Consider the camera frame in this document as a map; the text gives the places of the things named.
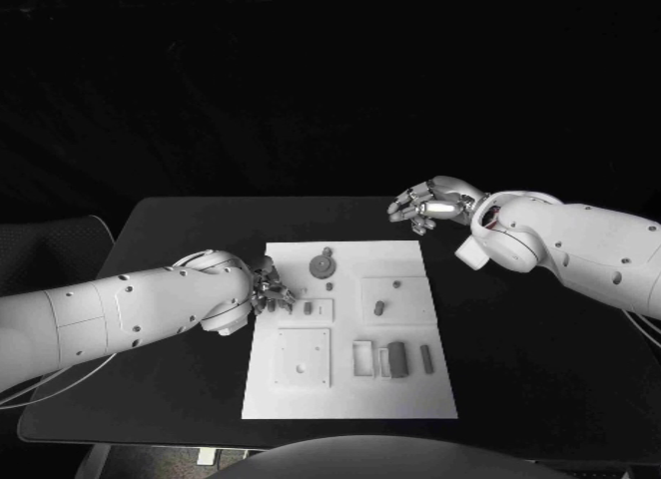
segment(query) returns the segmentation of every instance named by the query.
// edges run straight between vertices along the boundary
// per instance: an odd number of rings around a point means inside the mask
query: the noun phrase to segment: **robotic hand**
[[[251,310],[292,310],[295,302],[269,256],[249,266],[211,249],[174,266],[0,297],[0,392],[197,324],[230,335]]]
[[[601,302],[661,319],[661,225],[539,192],[485,194],[453,177],[410,188],[394,199],[391,222],[416,233],[433,219],[471,226],[456,256],[474,269],[492,259],[530,272],[549,268],[560,282]]]

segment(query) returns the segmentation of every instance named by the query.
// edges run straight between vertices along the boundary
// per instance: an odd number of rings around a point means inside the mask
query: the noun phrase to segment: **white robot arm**
[[[409,189],[387,210],[425,235],[436,219],[471,226],[456,256],[474,269],[492,259],[508,269],[549,268],[601,302],[661,319],[661,225],[537,192],[485,194],[458,178]]]
[[[0,392],[197,324],[230,335],[253,309],[290,309],[295,301],[269,256],[249,267],[211,249],[174,266],[0,297]]]

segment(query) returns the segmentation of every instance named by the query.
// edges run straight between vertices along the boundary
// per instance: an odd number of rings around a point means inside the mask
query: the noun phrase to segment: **black chair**
[[[94,216],[0,224],[0,296],[96,279],[113,246],[107,225]],[[12,404],[31,396],[32,391]],[[0,477],[75,477],[91,446],[23,442],[18,437],[23,409],[0,411]]]

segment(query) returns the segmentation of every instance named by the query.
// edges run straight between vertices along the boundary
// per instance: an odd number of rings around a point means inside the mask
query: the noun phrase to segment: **small cylinder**
[[[383,316],[383,312],[384,312],[384,302],[378,301],[375,303],[375,316]]]
[[[403,342],[391,342],[387,345],[390,356],[390,372],[393,378],[409,376],[409,365],[406,363],[406,347]]]
[[[429,349],[426,344],[420,347],[420,354],[423,355],[423,367],[426,368],[426,374],[432,374],[433,373],[433,359],[430,357],[430,349]]]

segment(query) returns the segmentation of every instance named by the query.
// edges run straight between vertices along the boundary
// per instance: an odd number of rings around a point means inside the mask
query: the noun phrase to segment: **black table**
[[[526,459],[661,463],[661,366],[622,312],[549,270],[474,271],[455,251],[468,228],[419,237],[387,221],[391,198],[152,198],[140,202],[100,277],[172,264],[207,248],[244,260],[267,241],[420,240],[458,420],[243,420],[251,324],[195,328],[123,352],[71,391],[28,407],[23,440],[275,448],[394,434],[453,440]],[[91,370],[74,368],[41,390]]]

